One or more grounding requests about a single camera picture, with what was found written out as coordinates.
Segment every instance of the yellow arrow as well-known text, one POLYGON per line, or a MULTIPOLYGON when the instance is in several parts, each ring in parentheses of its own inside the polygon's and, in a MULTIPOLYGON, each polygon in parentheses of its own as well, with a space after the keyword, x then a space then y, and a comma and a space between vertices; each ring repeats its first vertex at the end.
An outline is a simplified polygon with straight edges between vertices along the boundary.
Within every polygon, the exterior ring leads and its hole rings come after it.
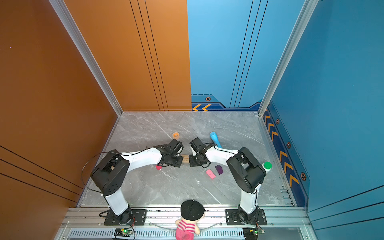
POLYGON ((293 170, 293 167, 290 164, 288 164, 287 162, 285 162, 284 163, 284 172, 285 172, 285 174, 287 173, 287 167, 289 167, 290 169, 293 170))
POLYGON ((274 127, 272 123, 268 123, 268 132, 271 132, 271 126, 274 127))
POLYGON ((209 107, 209 106, 211 106, 211 104, 208 104, 207 106, 203 107, 203 110, 204 110, 204 111, 208 111, 208 110, 207 110, 207 107, 209 107))
POLYGON ((279 135, 277 134, 277 132, 272 131, 272 142, 273 142, 273 136, 274 136, 274 135, 279 136, 279 135))
POLYGON ((285 152, 283 152, 283 151, 280 151, 280 162, 281 162, 281 156, 282 156, 282 155, 284 155, 284 156, 288 157, 288 156, 287 156, 287 154, 286 154, 285 152))
POLYGON ((297 180, 297 178, 295 178, 294 176, 292 176, 291 174, 289 175, 289 186, 292 188, 292 180, 294 180, 295 182, 297 182, 297 184, 300 184, 299 183, 299 180, 297 180))
POLYGON ((193 110, 195 110, 196 112, 198 111, 196 108, 200 107, 201 104, 198 104, 196 105, 194 108, 192 108, 193 110))
POLYGON ((270 116, 265 116, 265 125, 266 125, 266 119, 271 118, 270 116))

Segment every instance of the doll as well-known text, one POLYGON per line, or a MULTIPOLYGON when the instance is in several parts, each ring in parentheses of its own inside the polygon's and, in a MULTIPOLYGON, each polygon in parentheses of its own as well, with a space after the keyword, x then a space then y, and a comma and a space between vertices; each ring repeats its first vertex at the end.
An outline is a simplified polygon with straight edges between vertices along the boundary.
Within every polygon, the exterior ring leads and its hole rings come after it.
POLYGON ((201 203, 194 200, 187 200, 181 204, 181 219, 176 220, 176 239, 192 240, 194 233, 200 234, 196 225, 205 216, 205 209, 201 203))

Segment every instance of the gray marble surface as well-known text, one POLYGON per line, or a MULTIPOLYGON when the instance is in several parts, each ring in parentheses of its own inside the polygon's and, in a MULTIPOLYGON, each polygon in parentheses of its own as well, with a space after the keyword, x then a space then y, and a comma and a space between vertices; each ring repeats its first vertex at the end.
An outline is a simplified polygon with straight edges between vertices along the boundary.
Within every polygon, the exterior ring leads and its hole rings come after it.
MULTIPOLYGON (((269 161, 256 117, 252 112, 125 112, 107 146, 107 150, 133 152, 169 143, 172 134, 180 134, 182 154, 191 154, 189 142, 199 137, 204 143, 212 142, 209 134, 214 131, 223 148, 247 147, 260 163, 269 161)), ((128 203, 134 207, 145 205, 180 205, 184 200, 195 199, 202 204, 236 206, 240 202, 240 188, 230 170, 222 166, 219 175, 216 163, 204 169, 182 164, 180 168, 145 166, 130 171, 122 185, 128 203), (216 175, 213 180, 205 173, 208 169, 216 175)), ((258 202, 260 206, 283 205, 281 179, 277 167, 264 179, 258 202)), ((90 188, 97 189, 93 181, 90 188)), ((81 205, 106 205, 99 193, 87 190, 80 199, 81 205)))

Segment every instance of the orange wall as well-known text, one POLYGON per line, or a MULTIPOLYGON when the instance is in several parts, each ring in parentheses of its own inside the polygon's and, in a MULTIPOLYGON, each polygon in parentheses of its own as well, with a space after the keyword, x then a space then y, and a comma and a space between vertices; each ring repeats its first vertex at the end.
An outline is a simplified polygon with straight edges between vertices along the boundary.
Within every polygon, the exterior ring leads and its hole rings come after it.
POLYGON ((124 111, 190 110, 186 0, 65 0, 124 111))
POLYGON ((117 116, 49 1, 2 1, 0 29, 0 146, 35 163, 0 148, 0 238, 51 240, 117 116))

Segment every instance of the pink and white striped shirt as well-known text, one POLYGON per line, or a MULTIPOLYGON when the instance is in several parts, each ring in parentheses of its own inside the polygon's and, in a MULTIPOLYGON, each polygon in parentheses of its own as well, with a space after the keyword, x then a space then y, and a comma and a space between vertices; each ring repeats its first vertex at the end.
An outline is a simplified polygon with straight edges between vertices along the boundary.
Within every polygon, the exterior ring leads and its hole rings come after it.
POLYGON ((184 222, 183 220, 181 220, 179 222, 179 224, 177 225, 177 228, 183 230, 183 231, 188 231, 188 232, 191 232, 191 233, 195 233, 195 224, 193 223, 186 223, 184 222))

